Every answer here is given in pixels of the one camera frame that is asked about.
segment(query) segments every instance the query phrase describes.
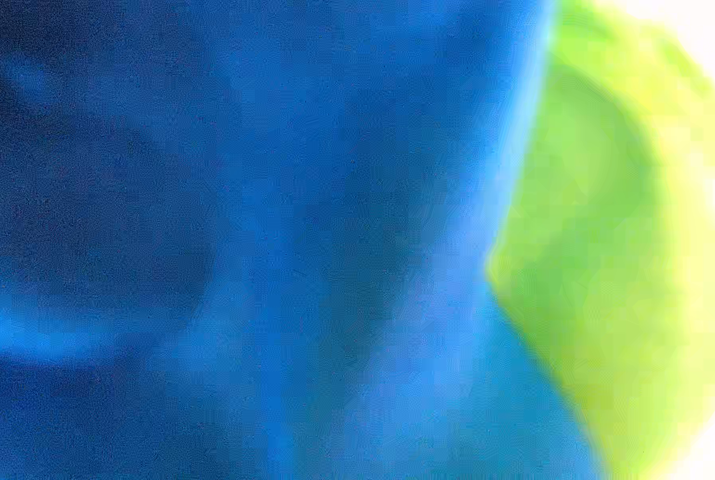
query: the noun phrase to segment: blue surface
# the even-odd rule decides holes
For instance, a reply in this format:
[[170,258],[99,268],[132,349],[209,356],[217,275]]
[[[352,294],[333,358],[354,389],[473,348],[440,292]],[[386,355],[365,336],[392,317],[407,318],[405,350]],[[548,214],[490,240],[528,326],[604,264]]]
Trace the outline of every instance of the blue surface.
[[548,19],[0,4],[0,476],[593,476],[483,276]]

